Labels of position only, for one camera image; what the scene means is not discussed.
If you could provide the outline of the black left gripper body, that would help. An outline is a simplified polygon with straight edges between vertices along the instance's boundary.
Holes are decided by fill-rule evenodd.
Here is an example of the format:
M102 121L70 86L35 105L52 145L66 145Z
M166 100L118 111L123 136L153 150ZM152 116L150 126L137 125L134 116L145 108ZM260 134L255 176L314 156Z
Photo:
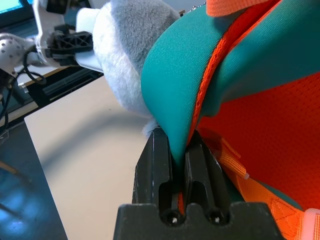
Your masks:
M75 53L70 50L47 48L45 50L45 56L58 63L61 67L77 65Z

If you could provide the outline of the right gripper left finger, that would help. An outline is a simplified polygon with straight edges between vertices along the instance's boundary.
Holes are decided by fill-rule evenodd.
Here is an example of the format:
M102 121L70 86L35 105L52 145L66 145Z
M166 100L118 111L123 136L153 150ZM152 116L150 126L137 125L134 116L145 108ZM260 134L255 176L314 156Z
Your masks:
M157 127L148 137L135 166L132 203L153 204L161 216L168 211L183 216L181 186L175 173L168 137Z

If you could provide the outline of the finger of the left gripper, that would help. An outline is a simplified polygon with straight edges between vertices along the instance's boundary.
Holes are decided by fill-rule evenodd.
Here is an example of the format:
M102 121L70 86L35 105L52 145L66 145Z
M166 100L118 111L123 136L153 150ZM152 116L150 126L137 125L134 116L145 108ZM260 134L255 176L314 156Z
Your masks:
M93 50L93 36L87 31L56 34L49 44L52 54L76 54Z

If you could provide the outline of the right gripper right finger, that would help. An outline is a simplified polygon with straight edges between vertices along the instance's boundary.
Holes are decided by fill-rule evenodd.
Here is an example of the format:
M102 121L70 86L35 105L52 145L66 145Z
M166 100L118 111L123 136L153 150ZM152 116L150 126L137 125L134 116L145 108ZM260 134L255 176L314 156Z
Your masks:
M184 203L198 204L205 215L228 215L231 205L222 168L195 131L185 152Z

